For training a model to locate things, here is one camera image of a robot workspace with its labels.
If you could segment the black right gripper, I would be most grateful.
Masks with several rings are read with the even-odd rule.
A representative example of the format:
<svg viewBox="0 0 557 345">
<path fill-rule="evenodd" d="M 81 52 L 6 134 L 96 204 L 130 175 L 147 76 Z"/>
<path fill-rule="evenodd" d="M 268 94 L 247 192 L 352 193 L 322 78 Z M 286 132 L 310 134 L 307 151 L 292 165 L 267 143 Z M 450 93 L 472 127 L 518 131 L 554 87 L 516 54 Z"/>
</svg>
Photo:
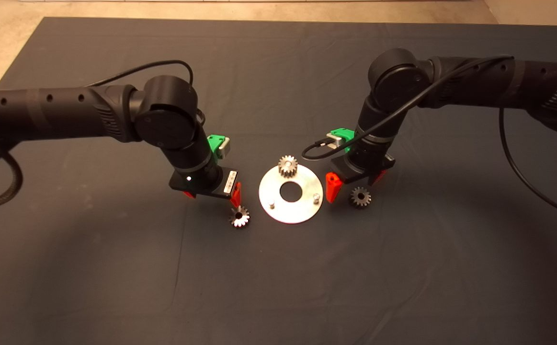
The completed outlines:
<svg viewBox="0 0 557 345">
<path fill-rule="evenodd" d="M 395 159 L 390 154 L 384 155 L 377 166 L 361 168 L 351 163 L 347 155 L 342 155 L 330 160 L 331 172 L 326 174 L 326 200 L 334 203 L 342 183 L 348 185 L 361 179 L 367 179 L 368 185 L 379 183 L 390 168 L 395 165 Z"/>
</svg>

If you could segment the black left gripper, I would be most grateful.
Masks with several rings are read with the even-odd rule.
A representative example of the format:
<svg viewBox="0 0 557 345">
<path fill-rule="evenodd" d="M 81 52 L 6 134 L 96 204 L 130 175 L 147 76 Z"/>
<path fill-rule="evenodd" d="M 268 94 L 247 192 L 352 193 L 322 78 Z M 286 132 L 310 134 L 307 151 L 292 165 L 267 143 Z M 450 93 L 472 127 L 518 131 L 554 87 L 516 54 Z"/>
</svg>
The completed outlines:
<svg viewBox="0 0 557 345">
<path fill-rule="evenodd" d="M 204 195 L 230 199 L 235 209 L 241 206 L 242 184 L 238 182 L 238 171 L 231 168 L 212 168 L 209 171 L 197 170 L 187 173 L 174 171 L 169 187 L 183 192 L 191 199 Z"/>
</svg>

